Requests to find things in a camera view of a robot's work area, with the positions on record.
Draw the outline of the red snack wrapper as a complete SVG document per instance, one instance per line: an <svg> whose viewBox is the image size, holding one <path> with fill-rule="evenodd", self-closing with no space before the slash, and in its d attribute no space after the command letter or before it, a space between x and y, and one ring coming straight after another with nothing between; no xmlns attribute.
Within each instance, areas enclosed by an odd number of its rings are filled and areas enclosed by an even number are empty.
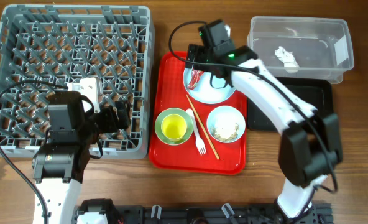
<svg viewBox="0 0 368 224"><path fill-rule="evenodd" d="M189 84L187 84L187 88L190 90L194 90L201 79L201 76L204 74L204 71L201 70L192 70L191 71L191 80Z"/></svg>

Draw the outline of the yellow plastic cup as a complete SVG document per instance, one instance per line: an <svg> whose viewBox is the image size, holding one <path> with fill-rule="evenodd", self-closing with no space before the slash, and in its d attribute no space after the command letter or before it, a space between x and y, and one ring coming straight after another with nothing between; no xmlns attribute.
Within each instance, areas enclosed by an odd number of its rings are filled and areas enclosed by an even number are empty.
<svg viewBox="0 0 368 224"><path fill-rule="evenodd" d="M184 117L178 114L170 114L162 120L162 133L170 141L177 142L181 140L186 133L186 129L187 123Z"/></svg>

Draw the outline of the white tissue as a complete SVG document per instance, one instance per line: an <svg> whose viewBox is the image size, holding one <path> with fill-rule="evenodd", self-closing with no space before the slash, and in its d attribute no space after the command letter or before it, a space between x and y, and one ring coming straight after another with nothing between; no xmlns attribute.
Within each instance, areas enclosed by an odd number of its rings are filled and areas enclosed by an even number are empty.
<svg viewBox="0 0 368 224"><path fill-rule="evenodd" d="M288 52L282 46L279 46L275 51L275 56L283 63L283 67L288 73L299 71L300 66L294 58L293 52Z"/></svg>

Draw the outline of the light blue small bowl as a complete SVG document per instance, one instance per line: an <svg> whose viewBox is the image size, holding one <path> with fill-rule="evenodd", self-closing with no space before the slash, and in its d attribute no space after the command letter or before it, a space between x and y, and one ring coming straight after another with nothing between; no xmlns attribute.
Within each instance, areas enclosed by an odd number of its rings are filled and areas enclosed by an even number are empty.
<svg viewBox="0 0 368 224"><path fill-rule="evenodd" d="M246 130L246 121L242 113L232 106L219 106L207 117L207 130L213 139L222 143L239 140Z"/></svg>

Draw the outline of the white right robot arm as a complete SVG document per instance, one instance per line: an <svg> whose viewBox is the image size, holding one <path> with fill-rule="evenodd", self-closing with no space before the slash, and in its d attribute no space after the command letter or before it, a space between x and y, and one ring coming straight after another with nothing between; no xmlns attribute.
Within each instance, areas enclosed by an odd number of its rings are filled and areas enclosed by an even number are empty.
<svg viewBox="0 0 368 224"><path fill-rule="evenodd" d="M277 205L286 222L311 207L317 189L343 161L337 114L320 112L279 82L248 46L236 47L222 20L199 27L211 73L248 97L281 135L278 163L285 183Z"/></svg>

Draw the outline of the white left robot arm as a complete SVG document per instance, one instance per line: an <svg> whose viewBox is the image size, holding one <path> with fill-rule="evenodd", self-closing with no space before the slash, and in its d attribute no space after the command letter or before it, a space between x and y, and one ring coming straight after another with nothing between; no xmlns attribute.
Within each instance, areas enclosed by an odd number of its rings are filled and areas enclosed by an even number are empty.
<svg viewBox="0 0 368 224"><path fill-rule="evenodd" d="M83 174L92 158L89 148L100 145L100 134L129 127L128 101L100 110L85 110L89 98L77 91L58 92L48 98L48 139L32 160L35 186L34 223L70 223L81 192Z"/></svg>

